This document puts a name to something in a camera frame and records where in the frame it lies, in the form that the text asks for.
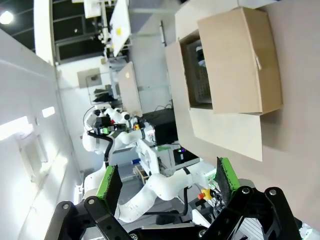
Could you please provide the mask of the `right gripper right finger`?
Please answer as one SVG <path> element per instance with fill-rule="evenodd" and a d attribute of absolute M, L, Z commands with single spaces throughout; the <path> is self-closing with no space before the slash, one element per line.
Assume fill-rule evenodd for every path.
<path fill-rule="evenodd" d="M 284 192 L 269 187 L 261 192 L 242 186 L 226 157 L 217 158 L 214 177 L 225 207 L 201 236 L 202 240 L 230 240 L 246 218 L 257 219 L 265 240 L 299 240 L 301 235 Z"/>

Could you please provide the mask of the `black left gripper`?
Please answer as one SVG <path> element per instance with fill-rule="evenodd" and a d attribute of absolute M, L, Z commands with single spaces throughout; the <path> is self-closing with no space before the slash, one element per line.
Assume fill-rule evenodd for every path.
<path fill-rule="evenodd" d="M 97 117 L 94 123 L 96 129 L 100 128 L 99 131 L 101 134 L 109 134 L 111 132 L 112 120 L 109 116 Z"/>

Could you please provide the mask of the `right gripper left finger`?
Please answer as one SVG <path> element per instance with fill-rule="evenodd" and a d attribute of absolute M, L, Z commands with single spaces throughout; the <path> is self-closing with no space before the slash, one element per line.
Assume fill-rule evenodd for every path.
<path fill-rule="evenodd" d="M 118 166 L 108 166 L 96 195 L 77 205 L 61 201 L 55 207 L 46 240 L 81 240 L 88 228 L 97 227 L 106 240 L 129 240 L 130 235 L 115 218 L 123 183 Z"/>

